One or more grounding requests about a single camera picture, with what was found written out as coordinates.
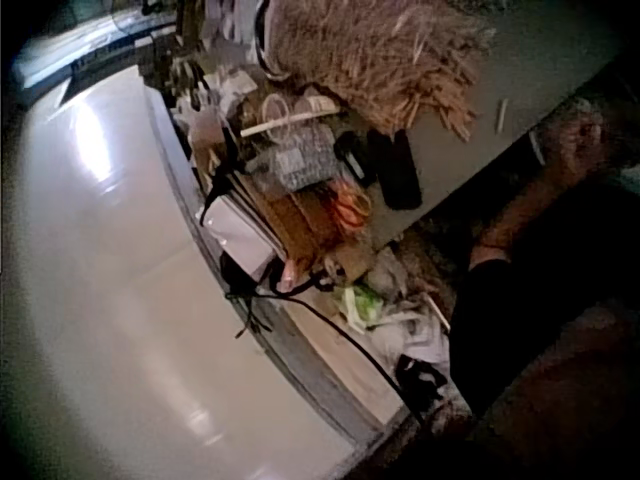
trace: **black cable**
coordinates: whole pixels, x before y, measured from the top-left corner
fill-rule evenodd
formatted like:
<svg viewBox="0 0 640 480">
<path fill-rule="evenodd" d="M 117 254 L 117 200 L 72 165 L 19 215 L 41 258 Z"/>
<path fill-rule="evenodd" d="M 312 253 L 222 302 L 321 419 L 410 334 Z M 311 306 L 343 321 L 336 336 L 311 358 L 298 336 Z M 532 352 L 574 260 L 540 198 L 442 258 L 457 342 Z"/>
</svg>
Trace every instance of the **black cable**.
<svg viewBox="0 0 640 480">
<path fill-rule="evenodd" d="M 411 406 L 411 400 L 406 398 L 404 392 L 400 389 L 398 384 L 396 384 L 396 382 L 393 380 L 393 378 L 391 378 L 389 376 L 389 374 L 382 367 L 382 365 L 380 365 L 378 363 L 378 361 L 375 358 L 373 358 L 373 356 L 369 352 L 367 352 L 367 350 L 362 345 L 360 345 L 358 342 L 356 342 L 351 335 L 349 335 L 347 332 L 345 332 L 342 328 L 340 328 L 334 322 L 329 320 L 327 317 L 322 315 L 319 311 L 317 311 L 315 308 L 313 308 L 308 303 L 303 302 L 302 300 L 298 300 L 297 298 L 283 297 L 283 296 L 279 296 L 279 295 L 263 295 L 263 294 L 259 294 L 259 293 L 251 293 L 251 294 L 231 294 L 231 293 L 227 293 L 225 295 L 225 298 L 227 300 L 233 300 L 233 299 L 236 299 L 236 298 L 243 298 L 245 300 L 246 299 L 251 299 L 251 298 L 268 298 L 268 299 L 272 299 L 272 300 L 284 300 L 286 302 L 297 303 L 298 305 L 302 305 L 307 310 L 309 310 L 311 313 L 313 313 L 316 317 L 318 317 L 320 320 L 322 320 L 324 323 L 326 323 L 331 328 L 333 328 L 336 332 L 338 332 L 338 334 L 341 337 L 346 339 L 351 345 L 353 345 L 356 348 L 356 350 L 358 350 L 367 360 L 369 360 L 369 362 L 375 367 L 375 369 L 378 371 L 378 373 L 380 375 L 382 375 L 382 377 L 386 380 L 386 382 L 389 384 L 389 386 L 398 394 L 400 399 L 407 406 L 407 408 L 409 409 L 411 414 L 415 417 L 415 419 L 418 421 L 420 426 L 421 427 L 424 426 L 424 419 L 420 415 L 420 412 L 418 412 L 417 410 L 415 410 Z"/>
</svg>

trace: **black phone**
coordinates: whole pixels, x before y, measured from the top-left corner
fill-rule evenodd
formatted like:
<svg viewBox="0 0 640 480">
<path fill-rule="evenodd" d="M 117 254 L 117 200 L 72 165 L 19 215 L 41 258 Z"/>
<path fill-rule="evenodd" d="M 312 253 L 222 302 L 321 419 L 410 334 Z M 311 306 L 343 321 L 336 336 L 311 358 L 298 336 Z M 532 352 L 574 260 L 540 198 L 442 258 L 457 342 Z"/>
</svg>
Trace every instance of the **black phone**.
<svg viewBox="0 0 640 480">
<path fill-rule="evenodd" d="M 422 205 L 420 182 L 407 132 L 400 130 L 391 141 L 377 130 L 369 130 L 367 141 L 387 206 L 392 210 L 413 210 Z"/>
</svg>

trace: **black object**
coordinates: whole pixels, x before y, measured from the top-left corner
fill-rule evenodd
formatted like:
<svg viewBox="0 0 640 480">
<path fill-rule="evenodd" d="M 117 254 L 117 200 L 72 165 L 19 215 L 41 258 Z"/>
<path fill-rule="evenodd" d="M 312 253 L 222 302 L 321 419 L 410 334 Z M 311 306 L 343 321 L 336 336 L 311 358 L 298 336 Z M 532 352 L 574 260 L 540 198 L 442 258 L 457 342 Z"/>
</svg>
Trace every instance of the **black object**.
<svg viewBox="0 0 640 480">
<path fill-rule="evenodd" d="M 376 172 L 371 165 L 367 147 L 354 132 L 340 135 L 333 145 L 333 152 L 347 165 L 360 185 L 366 188 L 375 182 Z"/>
<path fill-rule="evenodd" d="M 396 379 L 413 407 L 420 412 L 429 411 L 433 402 L 442 398 L 438 388 L 447 383 L 446 377 L 433 365 L 406 355 L 400 355 Z"/>
<path fill-rule="evenodd" d="M 349 335 L 342 328 L 340 328 L 338 325 L 336 325 L 331 320 L 329 320 L 329 318 L 322 315 L 318 310 L 313 308 L 308 303 L 303 302 L 302 300 L 298 300 L 297 298 L 288 298 L 288 297 L 283 297 L 281 295 L 262 295 L 259 293 L 252 293 L 247 295 L 232 295 L 228 293 L 225 295 L 225 298 L 227 300 L 235 300 L 239 298 L 242 298 L 242 299 L 269 298 L 272 300 L 284 300 L 286 302 L 297 303 L 298 305 L 303 306 L 308 311 L 313 313 L 316 317 L 318 317 L 320 320 L 322 320 L 324 323 L 329 325 L 333 330 L 335 330 L 341 337 L 347 340 L 351 345 L 353 345 L 355 349 L 358 350 L 371 363 L 371 365 L 373 365 L 373 367 L 378 371 L 378 373 L 382 376 L 382 378 L 384 378 L 385 381 L 389 384 L 389 386 L 398 394 L 400 399 L 407 406 L 407 408 L 409 409 L 411 414 L 415 417 L 416 421 L 420 424 L 420 426 L 421 427 L 424 426 L 424 419 L 422 418 L 422 415 L 418 410 L 413 408 L 414 402 L 407 397 L 407 394 L 398 386 L 398 384 L 396 384 L 393 378 L 389 376 L 389 374 L 386 372 L 384 367 L 380 365 L 378 361 L 375 358 L 373 358 L 373 356 L 369 352 L 367 352 L 367 350 L 362 345 L 356 342 L 351 335 Z"/>
<path fill-rule="evenodd" d="M 413 210 L 422 205 L 420 183 L 406 132 L 400 130 L 395 142 L 391 142 L 377 130 L 369 130 L 367 140 L 387 206 L 392 210 Z"/>
<path fill-rule="evenodd" d="M 236 333 L 235 338 L 240 338 L 247 331 L 247 328 L 250 328 L 255 333 L 259 333 L 261 328 L 267 332 L 273 331 L 271 327 L 262 323 L 253 314 L 253 299 L 250 295 L 255 292 L 260 282 L 256 282 L 247 272 L 242 270 L 242 267 L 227 252 L 222 252 L 222 255 L 220 255 L 220 275 L 229 285 L 229 293 L 227 295 L 248 295 L 245 299 L 247 319 L 242 330 Z"/>
</svg>

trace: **wooden stick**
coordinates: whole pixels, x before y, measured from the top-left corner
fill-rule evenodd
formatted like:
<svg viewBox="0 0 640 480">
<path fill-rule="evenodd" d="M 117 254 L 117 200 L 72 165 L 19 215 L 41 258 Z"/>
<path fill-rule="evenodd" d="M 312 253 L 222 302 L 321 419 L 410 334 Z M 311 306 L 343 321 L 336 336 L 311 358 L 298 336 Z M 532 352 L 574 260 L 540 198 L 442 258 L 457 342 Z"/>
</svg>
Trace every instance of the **wooden stick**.
<svg viewBox="0 0 640 480">
<path fill-rule="evenodd" d="M 503 98 L 500 101 L 500 110 L 498 112 L 498 123 L 496 124 L 497 134 L 502 133 L 502 130 L 504 130 L 504 117 L 507 113 L 507 105 L 509 105 L 509 99 Z"/>
<path fill-rule="evenodd" d="M 334 115 L 338 112 L 340 112 L 339 107 L 336 107 L 332 110 L 324 110 L 322 112 L 297 113 L 289 117 L 278 118 L 277 120 L 271 120 L 269 122 L 261 123 L 254 127 L 240 130 L 240 136 L 243 138 L 246 138 L 246 137 L 250 137 L 251 135 L 255 135 L 256 133 L 266 132 L 267 130 L 271 130 L 272 128 L 284 127 L 285 125 L 290 125 L 292 123 L 297 123 L 297 122 L 303 122 L 305 120 L 311 120 L 312 118 L 324 117 L 326 115 Z"/>
</svg>

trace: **person's arm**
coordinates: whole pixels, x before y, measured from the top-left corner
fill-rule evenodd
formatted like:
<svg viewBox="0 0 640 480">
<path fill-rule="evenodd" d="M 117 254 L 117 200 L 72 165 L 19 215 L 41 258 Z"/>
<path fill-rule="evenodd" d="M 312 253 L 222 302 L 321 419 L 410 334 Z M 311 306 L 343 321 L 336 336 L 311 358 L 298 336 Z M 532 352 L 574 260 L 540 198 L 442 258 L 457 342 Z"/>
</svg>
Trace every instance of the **person's arm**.
<svg viewBox="0 0 640 480">
<path fill-rule="evenodd" d="M 600 116 L 577 113 L 558 128 L 556 139 L 555 158 L 480 235 L 471 252 L 469 269 L 493 259 L 510 261 L 511 247 L 524 227 L 605 164 Z"/>
</svg>

